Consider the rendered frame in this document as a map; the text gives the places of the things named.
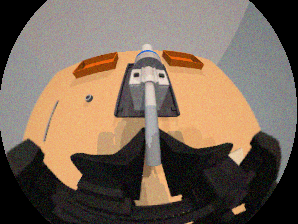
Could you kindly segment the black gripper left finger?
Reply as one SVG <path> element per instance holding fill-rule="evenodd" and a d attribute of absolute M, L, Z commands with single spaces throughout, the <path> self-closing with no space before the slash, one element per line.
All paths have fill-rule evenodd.
<path fill-rule="evenodd" d="M 129 186 L 134 198 L 140 201 L 142 171 L 145 161 L 145 127 L 132 137 L 125 147 L 114 155 L 90 155 L 73 153 L 71 161 L 82 175 L 100 177 L 109 181 L 122 181 Z"/>

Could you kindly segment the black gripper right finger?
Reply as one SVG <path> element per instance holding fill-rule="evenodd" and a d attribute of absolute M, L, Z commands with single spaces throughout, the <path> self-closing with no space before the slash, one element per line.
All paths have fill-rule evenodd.
<path fill-rule="evenodd" d="M 213 163 L 220 157 L 230 155 L 230 151 L 233 151 L 234 144 L 230 143 L 209 148 L 192 148 L 174 139 L 173 136 L 166 135 L 161 128 L 158 128 L 158 131 L 160 131 L 161 165 L 172 197 L 180 196 L 181 189 L 190 183 L 198 168 Z"/>

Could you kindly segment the orange rectangular tray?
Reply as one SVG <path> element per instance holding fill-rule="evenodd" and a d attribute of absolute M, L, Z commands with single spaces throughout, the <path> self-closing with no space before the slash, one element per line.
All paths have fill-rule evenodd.
<path fill-rule="evenodd" d="M 162 57 L 164 57 L 165 61 L 168 61 L 168 64 L 172 65 L 172 67 L 189 67 L 196 69 L 202 69 L 202 67 L 204 67 L 204 63 L 198 60 L 196 56 L 190 55 L 190 53 L 165 51 L 164 49 Z"/>
<path fill-rule="evenodd" d="M 108 71 L 108 69 L 116 69 L 118 52 L 105 53 L 105 55 L 93 56 L 92 59 L 82 60 L 76 71 L 73 71 L 74 77 L 88 76 L 90 73 L 98 73 Z"/>

